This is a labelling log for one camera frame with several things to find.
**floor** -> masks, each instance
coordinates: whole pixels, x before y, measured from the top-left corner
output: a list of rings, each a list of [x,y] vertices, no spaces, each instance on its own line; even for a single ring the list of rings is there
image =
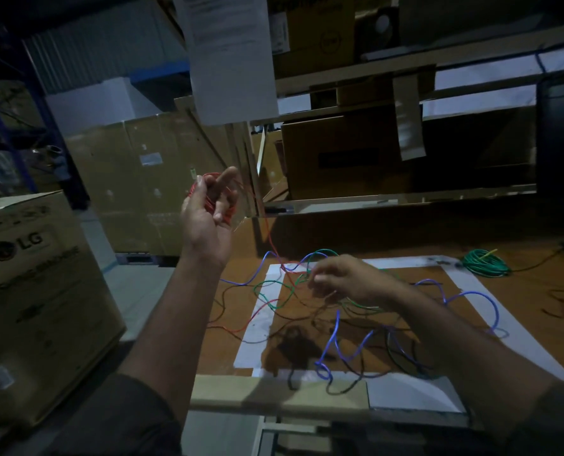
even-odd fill
[[[127,331],[122,339],[135,339],[162,295],[173,269],[119,266],[96,215],[88,210],[78,217],[126,322]],[[182,438],[183,453],[189,456],[248,456],[252,451],[257,421],[257,416],[189,412]],[[269,452],[262,447],[261,454]]]

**right hand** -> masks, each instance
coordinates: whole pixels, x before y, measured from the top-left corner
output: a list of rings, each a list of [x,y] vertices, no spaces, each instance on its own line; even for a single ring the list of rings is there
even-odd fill
[[[403,286],[406,283],[347,254],[320,261],[308,281],[314,297],[327,302],[347,297],[361,305],[390,309]]]

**corrugated metal wall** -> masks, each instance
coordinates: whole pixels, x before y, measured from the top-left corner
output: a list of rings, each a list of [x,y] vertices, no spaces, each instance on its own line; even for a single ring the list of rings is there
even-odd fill
[[[186,60],[151,0],[134,0],[26,40],[46,93]]]

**wooden table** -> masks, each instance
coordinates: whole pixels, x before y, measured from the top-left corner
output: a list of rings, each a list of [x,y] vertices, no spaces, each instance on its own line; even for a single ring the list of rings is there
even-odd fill
[[[564,218],[552,215],[550,206],[537,198],[282,216],[270,219],[269,226],[285,260],[298,261],[317,249],[330,248],[366,259],[387,259],[379,264],[397,268],[392,272],[401,279],[415,283],[433,278],[447,296],[473,286],[490,292],[499,302],[499,341],[564,379],[564,252],[559,252]],[[480,247],[499,249],[497,255],[513,269],[543,263],[504,278],[476,277],[462,270],[457,258]],[[223,278],[248,281],[270,249],[266,222],[246,219],[234,232],[233,256]],[[428,258],[425,264],[415,264]],[[280,274],[278,260],[268,257],[252,284],[282,280]],[[289,279],[297,276],[286,275],[283,281],[291,285]],[[441,298],[435,286],[422,290]],[[270,299],[290,296],[289,288],[277,283],[262,287],[261,292]],[[265,307],[246,331],[232,334],[218,328],[242,328],[261,305],[252,286],[219,284],[192,407],[326,420],[365,421],[379,416],[400,422],[466,425],[466,410],[448,379],[424,381],[400,373],[385,348],[383,330],[349,363],[357,373],[369,373],[369,379],[349,372],[334,348],[325,359],[334,380],[328,384],[316,377],[314,361],[330,337],[338,309],[338,337],[345,354],[354,352],[381,323],[408,328],[396,314],[365,317],[360,309],[324,306],[322,300],[311,297],[305,284],[299,284],[285,306],[275,313]],[[481,329],[492,322],[493,309],[485,300],[460,298],[451,310]],[[406,351],[414,349],[421,363],[435,364],[412,332],[399,331],[398,339]],[[417,374],[413,364],[397,355],[394,359]]]

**metal shelving rack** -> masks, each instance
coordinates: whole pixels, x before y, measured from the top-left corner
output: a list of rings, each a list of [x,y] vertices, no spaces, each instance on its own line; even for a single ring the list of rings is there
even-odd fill
[[[560,27],[541,29],[517,35],[507,35],[469,42],[460,45],[450,45],[436,49],[406,48],[397,56],[382,60],[374,60],[353,66],[311,73],[308,75],[294,76],[276,80],[279,97],[297,95],[302,93],[334,89],[339,85],[352,83],[357,79],[366,78],[383,73],[393,73],[396,76],[411,75],[420,68],[428,67],[435,70],[464,67],[477,63],[493,62],[507,58],[543,53],[564,48],[564,25]],[[543,74],[521,76],[499,81],[492,81],[478,85],[468,85],[433,91],[425,99],[440,99],[467,95],[476,92],[495,91],[510,87],[535,84]],[[363,104],[360,108],[376,106],[380,103]],[[229,145],[232,148],[234,162],[240,167],[242,181],[245,185],[252,186],[253,196],[246,196],[250,214],[253,216],[275,216],[278,214],[297,214],[308,212],[310,206],[328,204],[328,210],[335,210],[336,204],[355,204],[355,207],[390,206],[393,204],[427,203],[435,200],[452,200],[465,198],[490,198],[495,196],[535,193],[536,186],[517,185],[504,188],[476,188],[469,190],[426,192],[395,195],[374,195],[358,197],[326,198],[313,200],[281,200],[266,202],[258,185],[257,159],[262,154],[254,151],[250,127],[267,123],[288,122],[302,118],[316,118],[324,115],[341,114],[354,107],[329,107],[313,111],[298,112],[296,114],[281,115],[278,118],[257,120],[245,123],[230,123],[226,125]]]
[[[43,120],[43,128],[32,130],[13,130],[4,124],[0,115],[0,138],[5,148],[12,155],[15,167],[20,173],[27,189],[33,193],[38,191],[33,178],[31,178],[27,166],[19,152],[18,142],[21,138],[33,138],[41,143],[50,143],[60,147],[67,153],[65,140],[58,130],[50,109],[43,97],[43,91],[39,84],[35,70],[27,55],[21,40],[12,36],[9,32],[0,31],[0,79],[11,79],[22,81],[26,86],[35,106]]]

